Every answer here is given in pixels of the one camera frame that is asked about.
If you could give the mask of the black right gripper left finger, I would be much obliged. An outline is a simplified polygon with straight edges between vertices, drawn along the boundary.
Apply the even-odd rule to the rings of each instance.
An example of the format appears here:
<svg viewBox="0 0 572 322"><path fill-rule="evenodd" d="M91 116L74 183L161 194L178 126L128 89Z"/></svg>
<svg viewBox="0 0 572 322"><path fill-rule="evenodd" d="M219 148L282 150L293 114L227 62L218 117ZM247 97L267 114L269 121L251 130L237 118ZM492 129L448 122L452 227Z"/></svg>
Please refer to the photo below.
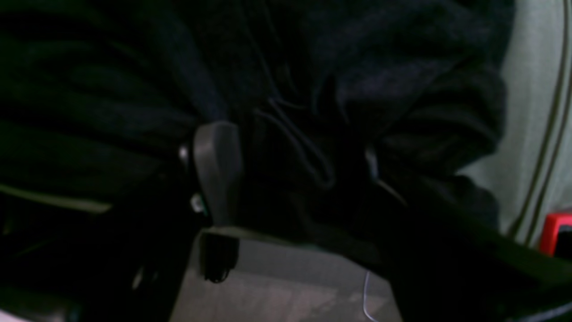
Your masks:
<svg viewBox="0 0 572 322"><path fill-rule="evenodd" d="M199 126L168 163L116 204L1 194L3 322L167 322L192 244L233 222L239 127Z"/></svg>

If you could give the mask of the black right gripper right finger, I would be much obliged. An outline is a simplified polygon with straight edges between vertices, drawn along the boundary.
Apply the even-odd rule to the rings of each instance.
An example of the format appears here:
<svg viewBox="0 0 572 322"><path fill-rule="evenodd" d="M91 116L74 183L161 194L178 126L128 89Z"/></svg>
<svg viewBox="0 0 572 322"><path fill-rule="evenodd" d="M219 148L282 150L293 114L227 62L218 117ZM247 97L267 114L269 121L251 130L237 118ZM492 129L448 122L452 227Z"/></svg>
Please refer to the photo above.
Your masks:
<svg viewBox="0 0 572 322"><path fill-rule="evenodd" d="M406 322L569 322L571 263L523 247L392 160L365 152L359 233L381 257Z"/></svg>

